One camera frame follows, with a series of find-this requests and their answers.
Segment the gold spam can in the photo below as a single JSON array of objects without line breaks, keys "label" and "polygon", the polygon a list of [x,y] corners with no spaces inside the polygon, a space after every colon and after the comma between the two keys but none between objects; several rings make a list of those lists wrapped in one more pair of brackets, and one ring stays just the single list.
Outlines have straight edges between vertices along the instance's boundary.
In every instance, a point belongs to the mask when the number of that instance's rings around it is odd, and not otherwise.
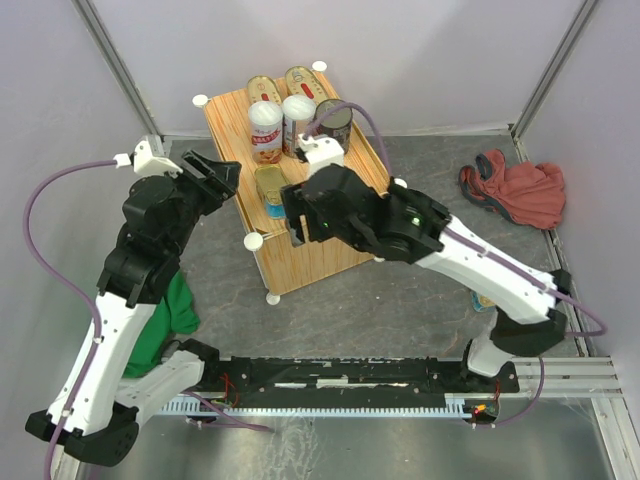
[{"label": "gold spam can", "polygon": [[471,293],[472,306],[476,312],[489,312],[494,311],[496,305],[489,298],[479,295],[477,292],[473,291]]},{"label": "gold spam can", "polygon": [[281,190],[290,185],[282,168],[277,164],[259,166],[255,172],[256,191],[266,214],[274,220],[284,219],[285,209]]}]

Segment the white-lid cylindrical can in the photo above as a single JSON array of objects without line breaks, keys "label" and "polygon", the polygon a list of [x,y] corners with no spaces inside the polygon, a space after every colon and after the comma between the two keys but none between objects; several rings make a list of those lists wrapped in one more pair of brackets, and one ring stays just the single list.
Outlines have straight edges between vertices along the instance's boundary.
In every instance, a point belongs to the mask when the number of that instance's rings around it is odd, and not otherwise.
[{"label": "white-lid cylindrical can", "polygon": [[257,164],[275,164],[282,157],[283,111],[275,102],[258,101],[248,110],[252,158]]}]

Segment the dark blue round can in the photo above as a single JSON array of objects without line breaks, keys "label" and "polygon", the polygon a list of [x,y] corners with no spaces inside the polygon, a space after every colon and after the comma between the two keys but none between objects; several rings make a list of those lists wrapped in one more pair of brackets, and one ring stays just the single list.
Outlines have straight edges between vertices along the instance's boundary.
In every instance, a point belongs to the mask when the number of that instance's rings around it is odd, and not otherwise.
[{"label": "dark blue round can", "polygon": [[[343,100],[324,100],[317,106],[314,119],[320,118],[326,111],[340,103],[343,103]],[[347,153],[350,147],[352,120],[352,111],[349,108],[341,109],[321,122],[316,127],[314,133],[319,136],[325,135],[335,139],[343,148],[344,152]]]}]

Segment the oval fish can front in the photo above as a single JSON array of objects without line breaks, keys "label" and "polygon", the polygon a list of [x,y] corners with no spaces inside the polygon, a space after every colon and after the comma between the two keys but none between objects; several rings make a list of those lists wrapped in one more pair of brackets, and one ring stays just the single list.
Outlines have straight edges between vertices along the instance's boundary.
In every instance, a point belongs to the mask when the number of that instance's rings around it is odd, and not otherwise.
[{"label": "oval fish can front", "polygon": [[267,101],[282,104],[282,98],[275,81],[269,76],[257,75],[247,82],[249,102],[255,104]]}]

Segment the oval fish can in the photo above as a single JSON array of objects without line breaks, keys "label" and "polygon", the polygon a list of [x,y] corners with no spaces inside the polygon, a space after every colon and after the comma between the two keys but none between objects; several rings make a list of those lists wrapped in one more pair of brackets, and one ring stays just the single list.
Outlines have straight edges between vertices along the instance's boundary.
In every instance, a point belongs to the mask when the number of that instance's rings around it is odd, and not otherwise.
[{"label": "oval fish can", "polygon": [[285,83],[289,95],[301,95],[315,104],[329,98],[329,94],[315,74],[305,66],[293,66],[285,73]]},{"label": "oval fish can", "polygon": [[282,98],[275,81],[269,76],[257,75],[247,82],[249,102],[255,104],[267,101],[282,104]]}]

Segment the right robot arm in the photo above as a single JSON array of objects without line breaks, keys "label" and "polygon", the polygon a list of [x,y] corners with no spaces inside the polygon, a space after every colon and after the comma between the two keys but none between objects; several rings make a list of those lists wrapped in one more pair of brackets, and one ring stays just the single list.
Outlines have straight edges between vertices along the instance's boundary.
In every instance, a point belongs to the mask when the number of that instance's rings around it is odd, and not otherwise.
[{"label": "right robot arm", "polygon": [[358,252],[440,273],[496,304],[458,368],[469,390],[486,388],[512,358],[539,357],[566,336],[567,317],[556,305],[567,274],[516,261],[422,192],[391,181],[380,194],[355,171],[331,164],[282,188],[281,197],[295,246],[336,238]]}]

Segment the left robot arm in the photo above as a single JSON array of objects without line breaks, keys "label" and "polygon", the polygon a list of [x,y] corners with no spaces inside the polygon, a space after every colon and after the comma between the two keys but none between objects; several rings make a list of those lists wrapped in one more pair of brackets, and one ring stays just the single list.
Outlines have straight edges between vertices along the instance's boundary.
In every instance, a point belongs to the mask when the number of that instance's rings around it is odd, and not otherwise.
[{"label": "left robot arm", "polygon": [[174,397],[196,386],[215,387],[221,378],[219,352],[190,341],[128,387],[120,385],[143,328],[180,267],[180,257],[198,221],[237,192],[241,163],[213,161],[188,151],[177,165],[155,157],[150,166],[136,153],[118,154],[104,166],[131,167],[139,175],[122,210],[125,223],[107,256],[96,297],[90,298],[41,256],[30,231],[40,192],[55,180],[92,163],[66,168],[44,180],[23,214],[23,235],[34,258],[76,293],[91,312],[74,366],[51,405],[29,415],[25,429],[51,448],[86,464],[113,467],[133,447],[139,431]]}]

